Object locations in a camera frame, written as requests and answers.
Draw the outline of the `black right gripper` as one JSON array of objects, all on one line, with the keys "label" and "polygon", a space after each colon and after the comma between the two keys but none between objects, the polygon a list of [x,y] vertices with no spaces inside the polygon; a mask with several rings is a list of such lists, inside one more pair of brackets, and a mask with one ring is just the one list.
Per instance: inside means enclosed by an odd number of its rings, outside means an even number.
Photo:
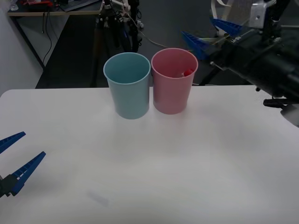
[{"label": "black right gripper", "polygon": [[232,37],[221,42],[221,37],[199,38],[182,31],[183,40],[197,59],[222,69],[264,70],[262,31],[250,28],[241,31],[242,26],[214,17],[210,17],[210,21],[217,36],[228,34]]}]

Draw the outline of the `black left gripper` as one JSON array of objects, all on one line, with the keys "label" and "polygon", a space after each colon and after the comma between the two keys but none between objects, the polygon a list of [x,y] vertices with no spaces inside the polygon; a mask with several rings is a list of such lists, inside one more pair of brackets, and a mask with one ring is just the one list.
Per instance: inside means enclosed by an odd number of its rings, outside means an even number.
[{"label": "black left gripper", "polygon": [[[25,135],[25,132],[20,132],[0,140],[0,154]],[[0,197],[4,195],[16,196],[45,156],[46,153],[41,152],[39,155],[37,155],[35,158],[30,160],[28,163],[26,163],[24,166],[22,166],[12,174],[9,174],[5,178],[2,178],[0,176]]]}]

